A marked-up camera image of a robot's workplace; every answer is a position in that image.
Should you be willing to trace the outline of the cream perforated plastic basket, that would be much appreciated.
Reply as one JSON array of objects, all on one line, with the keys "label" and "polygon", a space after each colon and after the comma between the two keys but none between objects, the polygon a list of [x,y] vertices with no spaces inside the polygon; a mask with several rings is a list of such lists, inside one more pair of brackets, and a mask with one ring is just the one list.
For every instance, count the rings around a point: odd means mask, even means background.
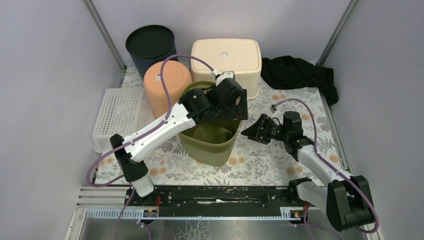
[{"label": "cream perforated plastic basket", "polygon": [[262,55],[257,41],[245,38],[199,39],[193,43],[191,55],[219,73],[233,71],[236,82],[247,90],[247,98],[258,96]]}]

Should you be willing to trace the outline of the dark blue cylindrical bin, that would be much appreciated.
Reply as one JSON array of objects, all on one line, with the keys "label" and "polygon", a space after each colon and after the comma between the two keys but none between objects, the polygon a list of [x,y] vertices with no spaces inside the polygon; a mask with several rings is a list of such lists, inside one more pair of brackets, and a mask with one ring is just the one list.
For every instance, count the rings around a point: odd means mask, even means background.
[{"label": "dark blue cylindrical bin", "polygon": [[157,24],[142,26],[131,32],[125,48],[141,78],[151,66],[177,54],[174,33],[168,27]]}]

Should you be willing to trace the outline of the green ribbed waste bin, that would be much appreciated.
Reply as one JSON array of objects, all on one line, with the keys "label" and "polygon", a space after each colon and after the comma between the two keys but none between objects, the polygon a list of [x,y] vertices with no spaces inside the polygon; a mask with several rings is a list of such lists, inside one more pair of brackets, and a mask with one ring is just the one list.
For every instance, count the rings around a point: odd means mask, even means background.
[{"label": "green ribbed waste bin", "polygon": [[[220,84],[240,86],[233,80],[224,80]],[[199,81],[184,90],[179,102],[195,126],[179,133],[179,137],[192,159],[219,167],[229,159],[243,120],[215,118],[218,114],[212,100],[215,88],[213,82]]]}]

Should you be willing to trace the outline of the white perforated basket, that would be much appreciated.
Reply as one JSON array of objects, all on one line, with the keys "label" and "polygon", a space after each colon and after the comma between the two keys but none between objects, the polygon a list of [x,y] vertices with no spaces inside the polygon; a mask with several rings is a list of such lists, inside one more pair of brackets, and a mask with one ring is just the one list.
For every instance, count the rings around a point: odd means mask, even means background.
[{"label": "white perforated basket", "polygon": [[110,137],[127,136],[155,120],[145,90],[135,88],[108,88],[92,132],[93,149],[106,153],[112,149]]}]

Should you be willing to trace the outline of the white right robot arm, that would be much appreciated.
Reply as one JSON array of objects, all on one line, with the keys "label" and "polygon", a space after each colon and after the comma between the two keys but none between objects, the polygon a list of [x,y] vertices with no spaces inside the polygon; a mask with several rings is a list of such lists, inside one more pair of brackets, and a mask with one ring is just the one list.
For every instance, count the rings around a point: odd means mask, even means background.
[{"label": "white right robot arm", "polygon": [[303,202],[312,204],[327,216],[331,226],[339,232],[377,223],[367,179],[338,170],[323,159],[315,143],[304,135],[298,112],[285,112],[282,122],[262,114],[241,135],[265,145],[272,140],[283,142],[286,152],[325,185],[318,186],[307,177],[290,181],[286,198],[291,205],[299,206]]}]

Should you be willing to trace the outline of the orange bucket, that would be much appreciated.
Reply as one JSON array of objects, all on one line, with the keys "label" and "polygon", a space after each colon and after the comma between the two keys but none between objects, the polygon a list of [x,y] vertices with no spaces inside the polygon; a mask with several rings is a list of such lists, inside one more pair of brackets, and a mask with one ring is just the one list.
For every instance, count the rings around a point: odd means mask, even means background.
[{"label": "orange bucket", "polygon": [[[168,99],[161,82],[162,61],[152,65],[144,74],[143,85],[148,101],[156,118],[168,111]],[[164,82],[173,106],[183,91],[192,84],[192,77],[182,63],[169,60],[164,66]]]}]

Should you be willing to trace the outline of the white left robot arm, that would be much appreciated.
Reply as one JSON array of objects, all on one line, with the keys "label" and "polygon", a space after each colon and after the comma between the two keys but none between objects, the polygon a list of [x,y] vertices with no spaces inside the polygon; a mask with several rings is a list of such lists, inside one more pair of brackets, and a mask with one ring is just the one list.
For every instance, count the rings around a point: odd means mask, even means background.
[{"label": "white left robot arm", "polygon": [[148,206],[155,200],[155,188],[144,159],[152,150],[203,122],[247,118],[247,90],[233,78],[226,77],[215,85],[188,90],[169,112],[143,129],[127,136],[116,133],[109,141],[125,180],[136,192],[136,199]]}]

